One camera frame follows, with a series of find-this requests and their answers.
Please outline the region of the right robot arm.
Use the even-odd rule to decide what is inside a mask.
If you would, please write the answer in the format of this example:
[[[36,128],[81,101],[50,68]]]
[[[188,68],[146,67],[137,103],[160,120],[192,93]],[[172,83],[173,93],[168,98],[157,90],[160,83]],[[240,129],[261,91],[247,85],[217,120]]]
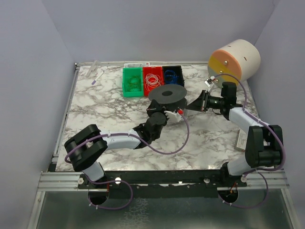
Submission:
[[[225,165],[229,175],[241,176],[255,170],[280,166],[284,159],[281,127],[266,124],[247,112],[237,103],[236,93],[235,83],[224,82],[220,97],[212,96],[208,91],[203,90],[186,109],[198,112],[218,109],[225,119],[247,133],[244,156]]]

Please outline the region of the black spool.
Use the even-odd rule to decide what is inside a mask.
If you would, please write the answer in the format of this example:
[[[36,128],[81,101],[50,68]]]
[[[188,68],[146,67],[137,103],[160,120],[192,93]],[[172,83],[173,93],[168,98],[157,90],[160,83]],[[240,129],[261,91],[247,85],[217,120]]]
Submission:
[[[178,109],[184,110],[187,106],[187,90],[178,84],[165,84],[151,90],[148,94],[150,101],[155,100],[158,104],[165,107],[166,111],[177,112]]]

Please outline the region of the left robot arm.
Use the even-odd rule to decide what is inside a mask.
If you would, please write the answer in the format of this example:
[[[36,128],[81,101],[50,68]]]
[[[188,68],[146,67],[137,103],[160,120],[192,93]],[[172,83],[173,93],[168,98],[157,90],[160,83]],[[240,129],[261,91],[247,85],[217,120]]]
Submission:
[[[145,123],[122,133],[102,132],[96,124],[88,125],[65,142],[66,162],[91,181],[102,181],[105,172],[97,162],[102,153],[113,149],[141,149],[160,138],[167,124],[165,107],[153,100],[146,111],[148,119]]]

